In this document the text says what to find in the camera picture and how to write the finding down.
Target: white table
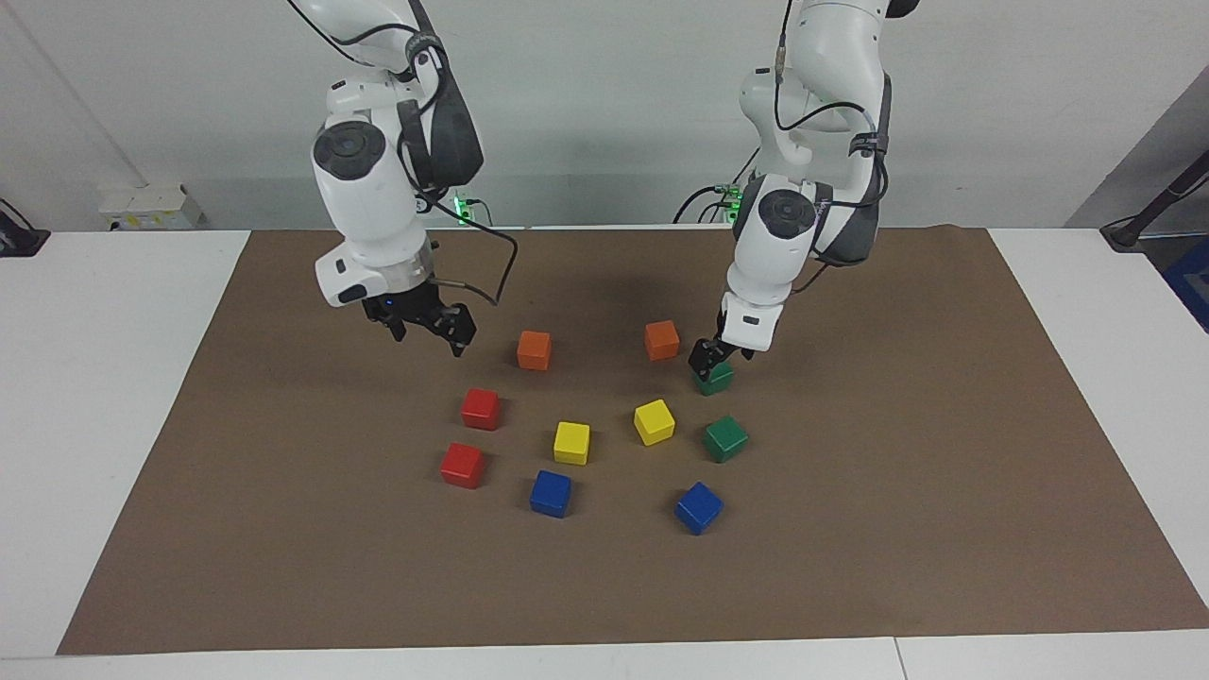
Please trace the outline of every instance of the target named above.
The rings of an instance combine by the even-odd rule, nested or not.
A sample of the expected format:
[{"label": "white table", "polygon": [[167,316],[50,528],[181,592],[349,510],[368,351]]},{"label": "white table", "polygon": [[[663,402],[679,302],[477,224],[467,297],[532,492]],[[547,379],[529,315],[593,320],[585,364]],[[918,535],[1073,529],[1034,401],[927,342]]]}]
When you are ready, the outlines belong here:
[{"label": "white table", "polygon": [[[1209,678],[1209,630],[51,658],[247,232],[58,234],[0,260],[0,678]],[[1209,336],[1094,231],[993,231],[1204,599]]]}]

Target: cube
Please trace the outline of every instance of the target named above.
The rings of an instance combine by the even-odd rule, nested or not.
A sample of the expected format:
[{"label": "cube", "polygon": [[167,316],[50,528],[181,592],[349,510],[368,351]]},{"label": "cube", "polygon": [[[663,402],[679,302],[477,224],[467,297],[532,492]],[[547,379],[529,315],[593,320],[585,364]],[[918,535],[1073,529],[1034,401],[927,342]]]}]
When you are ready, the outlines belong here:
[{"label": "cube", "polygon": [[567,465],[588,465],[588,444],[592,428],[579,422],[560,422],[554,434],[554,460]]},{"label": "cube", "polygon": [[718,392],[730,387],[730,384],[734,380],[735,369],[731,368],[730,362],[722,362],[713,367],[708,380],[701,380],[701,376],[695,373],[693,374],[693,381],[696,382],[696,388],[700,390],[706,397],[717,394]]},{"label": "cube", "polygon": [[499,394],[479,388],[467,392],[462,402],[462,422],[476,430],[499,427]]},{"label": "cube", "polygon": [[526,370],[549,370],[554,340],[549,333],[526,330],[516,344],[516,365]]},{"label": "cube", "polygon": [[722,499],[698,482],[676,503],[676,518],[683,521],[694,536],[700,536],[718,518],[722,507]]},{"label": "cube", "polygon": [[747,432],[729,415],[705,428],[705,448],[718,462],[727,462],[747,445]]},{"label": "cube", "polygon": [[441,478],[446,484],[462,486],[463,489],[478,489],[482,480],[482,471],[487,467],[487,459],[482,451],[465,444],[450,444],[441,461]]},{"label": "cube", "polygon": [[533,491],[530,494],[530,507],[533,512],[557,517],[567,517],[567,508],[571,506],[571,478],[565,474],[543,469],[537,473],[533,480]]},{"label": "cube", "polygon": [[676,432],[676,419],[672,417],[666,402],[655,399],[634,410],[634,427],[638,431],[642,443],[652,446],[672,438]]},{"label": "cube", "polygon": [[679,334],[670,321],[648,323],[646,332],[647,356],[653,362],[671,359],[679,353]]}]

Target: green block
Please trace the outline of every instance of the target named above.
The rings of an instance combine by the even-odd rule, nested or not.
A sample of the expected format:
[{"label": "green block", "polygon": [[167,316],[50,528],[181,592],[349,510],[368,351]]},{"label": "green block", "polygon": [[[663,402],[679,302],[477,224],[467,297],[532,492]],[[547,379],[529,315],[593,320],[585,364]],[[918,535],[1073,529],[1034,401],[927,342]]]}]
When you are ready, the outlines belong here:
[{"label": "green block", "polygon": [[705,448],[718,462],[727,462],[747,445],[747,432],[729,415],[705,428]]},{"label": "green block", "polygon": [[693,374],[693,380],[696,381],[696,388],[708,397],[730,387],[730,384],[735,380],[735,369],[730,368],[730,362],[722,362],[713,367],[710,380],[701,380],[695,373]]}]

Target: black stand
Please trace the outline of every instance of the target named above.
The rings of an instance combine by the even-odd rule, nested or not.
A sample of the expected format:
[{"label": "black stand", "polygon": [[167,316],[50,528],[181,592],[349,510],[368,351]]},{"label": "black stand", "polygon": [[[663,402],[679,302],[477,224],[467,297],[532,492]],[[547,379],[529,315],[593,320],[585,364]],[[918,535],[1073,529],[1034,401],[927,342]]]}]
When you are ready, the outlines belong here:
[{"label": "black stand", "polygon": [[50,237],[50,231],[18,226],[0,211],[0,258],[33,258]]},{"label": "black stand", "polygon": [[1129,224],[1116,227],[1105,226],[1100,229],[1100,234],[1104,235],[1109,246],[1118,253],[1140,253],[1138,238],[1141,236],[1141,232],[1158,215],[1163,214],[1163,211],[1182,198],[1205,174],[1209,174],[1209,151],[1202,154],[1199,159],[1188,166],[1188,169],[1175,178],[1175,181],[1156,196]]}]

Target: yellow block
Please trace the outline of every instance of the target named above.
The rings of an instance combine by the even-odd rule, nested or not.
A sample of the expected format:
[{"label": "yellow block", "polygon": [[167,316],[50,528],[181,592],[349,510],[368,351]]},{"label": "yellow block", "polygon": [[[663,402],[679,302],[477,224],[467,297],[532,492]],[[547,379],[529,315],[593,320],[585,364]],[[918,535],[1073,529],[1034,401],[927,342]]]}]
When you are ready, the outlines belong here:
[{"label": "yellow block", "polygon": [[663,399],[656,399],[634,410],[634,427],[642,437],[642,443],[650,446],[665,439],[671,439],[676,432],[676,419]]},{"label": "yellow block", "polygon": [[592,428],[578,422],[560,422],[554,436],[554,460],[568,465],[588,465],[588,440]]}]

